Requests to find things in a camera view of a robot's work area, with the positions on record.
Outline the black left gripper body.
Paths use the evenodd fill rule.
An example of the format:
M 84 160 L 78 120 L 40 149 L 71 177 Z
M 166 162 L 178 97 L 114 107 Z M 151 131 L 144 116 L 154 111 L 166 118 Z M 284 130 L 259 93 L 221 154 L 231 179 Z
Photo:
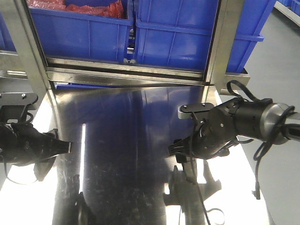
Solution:
M 38 132 L 32 124 L 0 124 L 0 162 L 4 164 L 35 164 L 70 153 L 71 145 L 71 142 Z

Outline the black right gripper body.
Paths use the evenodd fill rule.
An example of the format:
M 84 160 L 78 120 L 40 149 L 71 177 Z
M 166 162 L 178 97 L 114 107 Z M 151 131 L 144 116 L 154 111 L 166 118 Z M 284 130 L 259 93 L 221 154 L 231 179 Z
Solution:
M 206 118 L 192 113 L 192 134 L 168 147 L 170 155 L 211 159 L 229 155 L 229 148 L 239 144 L 233 117 L 224 104 L 214 106 Z

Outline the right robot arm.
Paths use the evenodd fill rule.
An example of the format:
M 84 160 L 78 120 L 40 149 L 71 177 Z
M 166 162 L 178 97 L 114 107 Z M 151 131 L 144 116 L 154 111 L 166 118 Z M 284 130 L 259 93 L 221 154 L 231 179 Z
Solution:
M 182 105 L 182 114 L 190 116 L 195 128 L 185 139 L 169 146 L 170 155 L 178 159 L 194 157 L 211 159 L 229 155 L 229 148 L 240 144 L 238 136 L 281 145 L 289 140 L 299 141 L 300 114 L 293 106 L 274 103 L 271 98 L 245 101 L 235 97 L 220 105 L 198 103 Z

